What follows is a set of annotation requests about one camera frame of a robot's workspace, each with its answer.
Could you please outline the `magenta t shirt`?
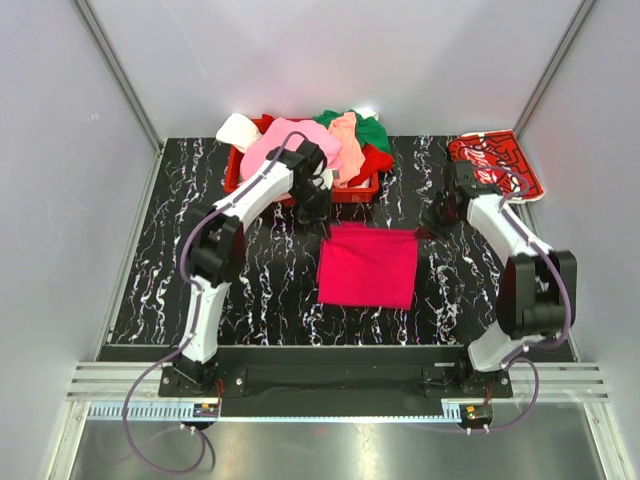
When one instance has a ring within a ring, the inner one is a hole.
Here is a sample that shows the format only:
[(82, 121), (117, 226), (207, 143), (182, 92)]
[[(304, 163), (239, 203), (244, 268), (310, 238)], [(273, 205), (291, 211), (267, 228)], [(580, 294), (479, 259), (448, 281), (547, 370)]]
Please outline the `magenta t shirt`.
[(323, 240), (316, 281), (318, 301), (345, 307), (411, 308), (418, 267), (411, 230), (355, 223), (331, 227)]

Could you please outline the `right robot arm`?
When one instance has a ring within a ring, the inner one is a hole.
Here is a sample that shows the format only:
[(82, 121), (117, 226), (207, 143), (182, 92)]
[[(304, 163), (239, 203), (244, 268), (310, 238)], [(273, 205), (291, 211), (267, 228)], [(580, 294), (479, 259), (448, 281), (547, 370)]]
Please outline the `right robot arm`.
[(483, 184), (470, 161), (444, 168), (444, 188), (421, 218), (418, 237), (445, 240), (467, 223), (503, 265), (496, 320), (466, 345), (442, 382), (466, 396), (483, 393), (530, 348), (563, 345), (575, 322), (577, 259), (542, 241), (514, 213), (509, 196)]

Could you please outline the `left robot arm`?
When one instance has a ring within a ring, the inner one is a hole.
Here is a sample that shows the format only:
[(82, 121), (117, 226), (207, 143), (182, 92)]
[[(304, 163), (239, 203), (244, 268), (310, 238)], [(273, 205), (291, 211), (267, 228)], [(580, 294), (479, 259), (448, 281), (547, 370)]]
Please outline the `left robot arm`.
[(329, 235), (333, 174), (321, 147), (295, 131), (269, 151), (258, 170), (200, 213), (185, 240), (179, 272), (190, 285), (186, 329), (171, 358), (181, 384), (196, 396), (216, 382), (218, 329), (225, 298), (246, 262), (245, 234), (262, 212), (288, 194), (302, 224)]

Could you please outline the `red plastic bin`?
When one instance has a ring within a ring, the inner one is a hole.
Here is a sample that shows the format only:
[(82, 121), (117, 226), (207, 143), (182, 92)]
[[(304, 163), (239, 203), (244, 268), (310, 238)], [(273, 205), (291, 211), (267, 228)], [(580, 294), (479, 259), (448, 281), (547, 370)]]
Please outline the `red plastic bin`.
[[(270, 115), (264, 114), (260, 118), (254, 118), (251, 120), (257, 125), (263, 136), (263, 134), (275, 119), (276, 118)], [(299, 121), (304, 119), (294, 118), (288, 120)], [(241, 185), (242, 180), (239, 174), (240, 163), (244, 154), (246, 153), (241, 153), (234, 146), (230, 146), (231, 153), (224, 182), (224, 190), (227, 193), (233, 192)], [(380, 172), (374, 173), (369, 180), (357, 187), (351, 187), (349, 184), (346, 188), (335, 187), (333, 189), (333, 201), (335, 203), (367, 203), (371, 201), (374, 194), (378, 192), (380, 187), (380, 182), (378, 179), (379, 173)]]

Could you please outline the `light pink t shirt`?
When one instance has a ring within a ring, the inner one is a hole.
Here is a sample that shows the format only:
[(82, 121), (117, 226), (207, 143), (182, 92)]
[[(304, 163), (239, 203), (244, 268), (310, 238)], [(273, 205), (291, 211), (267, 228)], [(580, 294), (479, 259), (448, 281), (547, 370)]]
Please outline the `light pink t shirt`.
[(307, 139), (317, 144), (327, 158), (327, 167), (332, 170), (339, 170), (343, 161), (339, 157), (342, 144), (333, 137), (328, 129), (319, 123), (304, 119), (292, 121), (285, 118), (276, 118), (263, 136), (253, 143), (244, 154), (240, 163), (241, 184), (245, 183), (255, 174), (265, 162), (267, 154), (279, 147), (285, 137), (292, 131), (303, 133)]

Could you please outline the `red t shirt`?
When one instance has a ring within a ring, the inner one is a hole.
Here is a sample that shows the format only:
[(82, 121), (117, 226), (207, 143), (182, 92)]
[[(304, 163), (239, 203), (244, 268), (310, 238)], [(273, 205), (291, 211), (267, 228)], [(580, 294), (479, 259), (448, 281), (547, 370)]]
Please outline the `red t shirt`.
[(349, 185), (357, 187), (371, 178), (374, 173), (388, 172), (393, 168), (394, 158), (390, 153), (379, 150), (372, 144), (366, 144), (362, 148), (364, 162), (357, 176), (353, 177)]

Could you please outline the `peach t shirt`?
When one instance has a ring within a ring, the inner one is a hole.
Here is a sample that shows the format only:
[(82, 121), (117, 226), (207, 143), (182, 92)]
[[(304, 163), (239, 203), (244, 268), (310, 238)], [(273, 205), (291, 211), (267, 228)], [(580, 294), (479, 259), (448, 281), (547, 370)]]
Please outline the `peach t shirt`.
[(342, 166), (339, 169), (338, 178), (334, 181), (338, 188), (346, 188), (349, 181), (360, 173), (365, 162), (362, 147), (356, 138), (356, 126), (357, 116), (351, 111), (333, 119), (329, 124), (329, 133), (342, 145), (338, 153)]

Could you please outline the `green t shirt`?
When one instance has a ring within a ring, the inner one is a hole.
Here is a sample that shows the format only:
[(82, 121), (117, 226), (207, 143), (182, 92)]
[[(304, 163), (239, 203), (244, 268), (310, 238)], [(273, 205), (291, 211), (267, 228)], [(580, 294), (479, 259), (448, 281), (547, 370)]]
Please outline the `green t shirt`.
[(343, 112), (324, 110), (321, 114), (314, 116), (312, 120), (329, 129), (333, 123), (342, 123), (343, 117), (346, 118), (348, 130), (361, 147), (370, 144), (381, 152), (391, 153), (387, 131), (374, 115), (363, 116), (354, 109)]

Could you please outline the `black marble pattern mat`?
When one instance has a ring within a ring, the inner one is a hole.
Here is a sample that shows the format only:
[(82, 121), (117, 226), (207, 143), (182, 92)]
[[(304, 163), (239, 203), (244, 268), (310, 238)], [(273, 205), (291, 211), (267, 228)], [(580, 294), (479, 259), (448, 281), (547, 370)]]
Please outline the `black marble pattern mat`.
[[(395, 136), (393, 169), (369, 203), (338, 204), (332, 222), (412, 229), (443, 183), (446, 136)], [(211, 138), (173, 138), (142, 224), (111, 345), (171, 346), (184, 331), (190, 288), (178, 261), (197, 206), (224, 196), (230, 149)], [(409, 310), (321, 304), (320, 236), (292, 208), (270, 206), (246, 235), (247, 261), (231, 286), (219, 326), (223, 345), (454, 345), (494, 321), (502, 266), (483, 237), (460, 225), (443, 242), (419, 246)]]

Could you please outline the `red white printed folded shirt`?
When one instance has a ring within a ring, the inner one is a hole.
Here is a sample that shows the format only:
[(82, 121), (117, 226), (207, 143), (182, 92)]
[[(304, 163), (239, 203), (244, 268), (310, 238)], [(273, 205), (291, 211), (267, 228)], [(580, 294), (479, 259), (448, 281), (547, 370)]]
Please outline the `red white printed folded shirt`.
[(482, 184), (498, 186), (510, 203), (540, 200), (545, 190), (511, 130), (467, 133), (448, 144), (453, 161), (470, 161)]

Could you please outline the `white cloth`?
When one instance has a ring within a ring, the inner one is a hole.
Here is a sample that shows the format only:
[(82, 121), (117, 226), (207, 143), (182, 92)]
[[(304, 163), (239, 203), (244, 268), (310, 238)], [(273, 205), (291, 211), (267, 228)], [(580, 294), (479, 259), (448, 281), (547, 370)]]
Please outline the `white cloth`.
[(245, 153), (253, 144), (262, 138), (257, 125), (245, 115), (231, 114), (216, 132), (217, 141), (232, 145), (241, 153)]

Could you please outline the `right connector box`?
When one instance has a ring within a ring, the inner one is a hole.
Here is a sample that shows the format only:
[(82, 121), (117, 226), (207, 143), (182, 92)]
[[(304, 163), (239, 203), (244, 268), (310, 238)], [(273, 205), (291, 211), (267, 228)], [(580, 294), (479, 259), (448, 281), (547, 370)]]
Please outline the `right connector box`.
[(493, 407), (490, 403), (464, 405), (459, 426), (468, 434), (476, 430), (488, 432), (492, 420)]

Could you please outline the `connector box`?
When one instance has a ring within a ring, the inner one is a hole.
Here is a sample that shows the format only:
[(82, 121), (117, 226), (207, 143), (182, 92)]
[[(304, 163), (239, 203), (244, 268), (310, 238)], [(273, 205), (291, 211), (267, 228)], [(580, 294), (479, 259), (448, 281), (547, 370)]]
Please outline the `connector box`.
[(476, 430), (488, 432), (492, 420), (493, 407), (490, 403), (464, 405), (459, 426), (468, 434)]
[(194, 418), (218, 418), (220, 415), (219, 403), (195, 403), (192, 416)]

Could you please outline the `left connector box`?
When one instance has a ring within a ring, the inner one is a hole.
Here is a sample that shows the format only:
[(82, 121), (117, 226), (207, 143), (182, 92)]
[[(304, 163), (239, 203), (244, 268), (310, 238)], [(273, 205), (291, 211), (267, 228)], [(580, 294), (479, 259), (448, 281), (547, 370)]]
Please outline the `left connector box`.
[(220, 415), (219, 403), (195, 403), (192, 416), (194, 418), (218, 418)]

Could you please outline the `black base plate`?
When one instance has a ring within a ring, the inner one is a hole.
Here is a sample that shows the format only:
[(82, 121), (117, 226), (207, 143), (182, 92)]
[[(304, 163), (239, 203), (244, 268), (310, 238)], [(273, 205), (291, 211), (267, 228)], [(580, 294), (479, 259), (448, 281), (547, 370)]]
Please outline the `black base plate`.
[(456, 346), (222, 346), (197, 383), (163, 368), (159, 394), (221, 397), (225, 420), (422, 420), (444, 400), (510, 399), (505, 372), (474, 374)]

